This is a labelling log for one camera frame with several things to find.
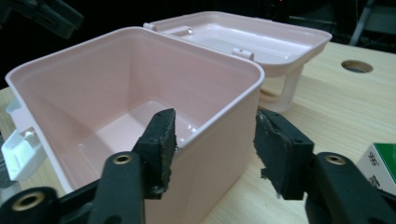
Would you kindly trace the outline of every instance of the green box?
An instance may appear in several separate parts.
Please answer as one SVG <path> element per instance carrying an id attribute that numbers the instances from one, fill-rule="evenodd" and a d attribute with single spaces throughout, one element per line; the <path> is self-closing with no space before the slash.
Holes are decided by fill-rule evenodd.
<path id="1" fill-rule="evenodd" d="M 371 144 L 357 166 L 373 187 L 396 195 L 396 144 Z"/>

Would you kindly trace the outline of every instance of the plastic container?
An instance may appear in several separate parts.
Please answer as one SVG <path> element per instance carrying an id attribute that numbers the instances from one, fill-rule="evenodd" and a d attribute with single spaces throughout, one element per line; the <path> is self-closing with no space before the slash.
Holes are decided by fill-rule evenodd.
<path id="1" fill-rule="evenodd" d="M 290 109 L 304 64 L 321 53 L 332 35 L 316 29 L 206 11 L 145 23 L 144 27 L 258 63 L 266 77 L 285 76 L 278 96 L 262 92 L 260 106 Z"/>
<path id="2" fill-rule="evenodd" d="M 248 164 L 263 83 L 256 63 L 132 27 L 23 64 L 6 80 L 19 133 L 36 134 L 68 193 L 131 150 L 152 115 L 177 112 L 169 190 L 147 223 L 197 223 Z"/>

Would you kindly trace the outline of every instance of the hole in table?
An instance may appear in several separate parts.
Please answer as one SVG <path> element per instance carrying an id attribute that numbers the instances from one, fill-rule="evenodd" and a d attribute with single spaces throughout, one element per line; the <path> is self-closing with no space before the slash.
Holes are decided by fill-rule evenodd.
<path id="1" fill-rule="evenodd" d="M 343 66 L 343 68 L 345 68 L 346 70 L 354 72 L 354 73 L 369 73 L 369 72 L 373 71 L 373 69 L 374 69 L 368 63 L 364 63 L 361 61 L 355 61 L 355 60 L 343 61 L 341 63 L 341 66 Z"/>

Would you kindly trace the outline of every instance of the black clamp jaw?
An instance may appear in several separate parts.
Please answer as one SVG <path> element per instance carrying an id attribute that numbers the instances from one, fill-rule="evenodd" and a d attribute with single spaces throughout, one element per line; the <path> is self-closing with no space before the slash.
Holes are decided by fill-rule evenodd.
<path id="1" fill-rule="evenodd" d="M 285 200 L 302 200 L 310 223 L 396 223 L 396 198 L 375 189 L 347 157 L 314 143 L 281 115 L 259 110 L 254 145 Z"/>
<path id="2" fill-rule="evenodd" d="M 0 208 L 1 224 L 145 223 L 145 199 L 168 189 L 177 149 L 176 112 L 151 119 L 132 151 L 107 158 L 101 178 L 58 198 L 52 188 L 24 190 Z"/>
<path id="3" fill-rule="evenodd" d="M 84 20 L 80 13 L 61 0 L 0 0 L 0 23 L 7 23 L 12 11 L 62 38 L 69 38 Z"/>

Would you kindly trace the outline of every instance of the table surface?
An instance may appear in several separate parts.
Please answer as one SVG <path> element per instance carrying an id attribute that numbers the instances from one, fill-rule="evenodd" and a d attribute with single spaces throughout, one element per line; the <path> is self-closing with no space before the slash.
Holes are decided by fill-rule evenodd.
<path id="1" fill-rule="evenodd" d="M 369 73 L 354 73 L 341 65 L 347 60 L 370 64 Z M 263 89 L 282 90 L 283 78 L 267 78 Z M 0 130 L 7 138 L 15 126 L 5 112 L 14 95 L 0 90 Z M 314 143 L 314 153 L 330 151 L 357 162 L 373 142 L 395 143 L 396 55 L 335 43 L 304 66 L 291 109 L 282 115 Z M 285 201 L 276 196 L 269 180 L 260 178 L 263 167 L 250 150 L 246 171 L 230 187 L 202 223 L 308 223 L 304 201 Z M 37 186 L 64 192 L 48 159 L 23 189 Z"/>

